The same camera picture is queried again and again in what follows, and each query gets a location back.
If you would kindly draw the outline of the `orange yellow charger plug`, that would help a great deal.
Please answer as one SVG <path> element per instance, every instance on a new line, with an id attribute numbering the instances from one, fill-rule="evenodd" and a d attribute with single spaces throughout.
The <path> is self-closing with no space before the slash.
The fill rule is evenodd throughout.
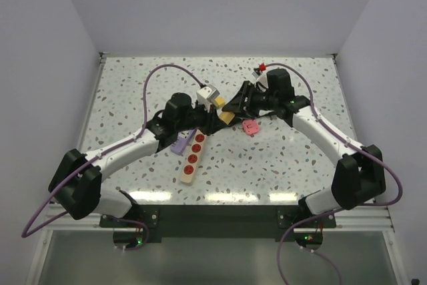
<path id="1" fill-rule="evenodd" d="M 220 120 L 224 122 L 226 125 L 229 125 L 234 119 L 234 117 L 235 117 L 235 114 L 229 111 L 223 111 L 219 115 Z"/>

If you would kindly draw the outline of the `purple power strip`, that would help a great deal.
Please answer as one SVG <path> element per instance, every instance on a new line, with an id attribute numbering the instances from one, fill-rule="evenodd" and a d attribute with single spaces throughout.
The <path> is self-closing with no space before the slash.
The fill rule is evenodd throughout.
<path id="1" fill-rule="evenodd" d="M 196 130 L 183 131 L 178 134 L 177 140 L 170 145 L 170 151 L 173 154 L 181 155 L 186 147 L 191 143 Z"/>

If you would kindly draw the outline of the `olive yellow charger plug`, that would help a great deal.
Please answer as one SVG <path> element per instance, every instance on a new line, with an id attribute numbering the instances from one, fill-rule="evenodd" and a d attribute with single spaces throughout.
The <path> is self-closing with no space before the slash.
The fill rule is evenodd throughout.
<path id="1" fill-rule="evenodd" d="M 218 96 L 214 99 L 213 104 L 216 109 L 221 109 L 226 104 L 226 102 L 223 97 Z"/>

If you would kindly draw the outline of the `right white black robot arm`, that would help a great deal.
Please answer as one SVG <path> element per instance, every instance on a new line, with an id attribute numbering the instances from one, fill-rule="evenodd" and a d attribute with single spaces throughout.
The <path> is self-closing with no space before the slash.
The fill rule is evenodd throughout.
<path id="1" fill-rule="evenodd" d="M 351 210 L 385 192 L 382 152 L 375 145 L 363 146 L 322 118 L 309 98 L 295 94 L 286 69 L 256 69 L 255 73 L 256 82 L 243 82 L 222 111 L 240 119 L 255 119 L 261 111 L 273 112 L 320 148 L 335 168 L 330 187 L 299 201 L 301 225 L 311 227 L 325 212 Z"/>

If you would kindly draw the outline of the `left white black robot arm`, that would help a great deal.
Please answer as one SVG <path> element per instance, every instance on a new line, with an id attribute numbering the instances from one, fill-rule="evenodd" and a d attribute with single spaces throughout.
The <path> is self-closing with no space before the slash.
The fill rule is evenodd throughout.
<path id="1" fill-rule="evenodd" d="M 189 95 L 175 93 L 140 131 L 92 152 L 67 152 L 48 190 L 75 220 L 101 214 L 132 226 L 138 219 L 137 202 L 127 192 L 104 188 L 104 179 L 169 147 L 181 131 L 206 130 L 215 116 L 213 107 L 193 104 Z"/>

